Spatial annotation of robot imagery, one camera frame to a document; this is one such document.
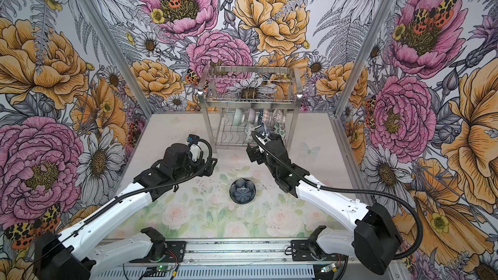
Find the green leaf pattern bowl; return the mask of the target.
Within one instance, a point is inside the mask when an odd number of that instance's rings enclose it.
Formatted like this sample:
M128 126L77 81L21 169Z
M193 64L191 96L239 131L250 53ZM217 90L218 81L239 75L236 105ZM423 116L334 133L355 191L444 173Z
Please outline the green leaf pattern bowl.
M285 129L285 125L284 124L281 124L281 123L276 123L275 126L274 126L274 132L279 135L282 140L285 139L286 137L286 129Z

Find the white bowl maroon pattern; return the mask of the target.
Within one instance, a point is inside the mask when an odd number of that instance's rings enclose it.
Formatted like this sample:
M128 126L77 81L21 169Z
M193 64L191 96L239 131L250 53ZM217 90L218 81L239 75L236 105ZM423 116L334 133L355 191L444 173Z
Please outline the white bowl maroon pattern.
M282 109L275 109L272 114L273 123L284 124L285 123L285 114Z

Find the blue geometric pattern bowl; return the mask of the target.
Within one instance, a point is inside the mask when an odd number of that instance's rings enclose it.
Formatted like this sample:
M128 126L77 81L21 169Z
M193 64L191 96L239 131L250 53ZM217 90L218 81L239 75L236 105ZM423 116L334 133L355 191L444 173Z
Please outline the blue geometric pattern bowl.
M264 125L270 125L272 121L272 113L269 109L262 109L260 111L260 122Z

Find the dark navy flower bowl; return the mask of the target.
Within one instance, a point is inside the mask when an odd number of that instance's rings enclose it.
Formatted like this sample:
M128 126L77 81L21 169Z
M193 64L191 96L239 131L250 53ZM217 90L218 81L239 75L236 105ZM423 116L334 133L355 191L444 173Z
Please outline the dark navy flower bowl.
M248 204L256 196L256 187L253 181L240 178L230 186L229 194L232 201L236 204Z

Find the grey green patterned bowl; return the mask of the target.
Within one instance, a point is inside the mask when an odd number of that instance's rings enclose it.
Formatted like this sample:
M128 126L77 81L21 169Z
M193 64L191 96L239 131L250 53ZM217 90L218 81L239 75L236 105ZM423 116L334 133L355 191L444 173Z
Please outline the grey green patterned bowl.
M253 108L250 108L248 110L248 123L252 124L254 126L257 126L258 121L259 121L259 111L255 110Z

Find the blue floral pattern bowl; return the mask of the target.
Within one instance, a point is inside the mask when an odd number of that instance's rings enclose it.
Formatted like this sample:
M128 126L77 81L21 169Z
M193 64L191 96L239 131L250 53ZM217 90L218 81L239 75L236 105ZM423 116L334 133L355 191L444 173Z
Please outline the blue floral pattern bowl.
M258 125L254 130L262 136L269 136L269 134L272 132L272 130L270 128L267 128L264 124Z

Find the mint green lined bowl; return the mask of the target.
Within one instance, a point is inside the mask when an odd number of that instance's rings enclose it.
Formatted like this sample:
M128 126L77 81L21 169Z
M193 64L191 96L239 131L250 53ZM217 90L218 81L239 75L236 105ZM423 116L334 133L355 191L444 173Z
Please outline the mint green lined bowl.
M241 127L246 123L246 110L243 108L236 108L233 113L233 127Z

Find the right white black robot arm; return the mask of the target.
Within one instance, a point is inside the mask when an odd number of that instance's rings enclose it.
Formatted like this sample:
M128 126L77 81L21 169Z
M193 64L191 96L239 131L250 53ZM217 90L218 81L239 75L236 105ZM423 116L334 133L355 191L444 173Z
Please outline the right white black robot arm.
M251 162L265 164L278 187L295 198L309 202L346 228L334 232L327 226L314 230L309 238L309 252L316 258L341 254L359 259L369 271L383 275L402 244L402 238L389 212L375 203L324 189L322 183L303 168L291 163L281 140L269 140L264 147L248 145Z

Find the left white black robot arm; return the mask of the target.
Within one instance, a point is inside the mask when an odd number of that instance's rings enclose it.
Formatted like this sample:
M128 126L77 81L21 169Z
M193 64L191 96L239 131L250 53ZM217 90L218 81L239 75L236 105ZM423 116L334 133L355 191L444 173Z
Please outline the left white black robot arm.
M217 164L209 142L197 136L174 143L164 157L137 175L120 194L84 220L59 233L44 233L34 246L37 279L91 279L135 260L162 261L170 252L156 229L101 246L101 241L139 210L196 177L211 176Z

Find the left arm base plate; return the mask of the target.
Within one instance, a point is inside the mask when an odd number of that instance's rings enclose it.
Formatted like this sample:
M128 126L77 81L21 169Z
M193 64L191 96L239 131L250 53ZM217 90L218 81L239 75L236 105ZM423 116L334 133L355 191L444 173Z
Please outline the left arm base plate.
M185 241L155 243L149 254L144 258L132 260L130 263L182 263L186 245Z

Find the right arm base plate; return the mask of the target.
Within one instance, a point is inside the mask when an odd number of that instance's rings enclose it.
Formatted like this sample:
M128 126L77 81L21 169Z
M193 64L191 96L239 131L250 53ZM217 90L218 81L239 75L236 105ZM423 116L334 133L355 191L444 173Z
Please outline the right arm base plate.
M315 262L315 261L339 261L337 254L327 254L321 250L315 241L307 239L294 239L290 241L290 250L287 254L292 256L293 261Z

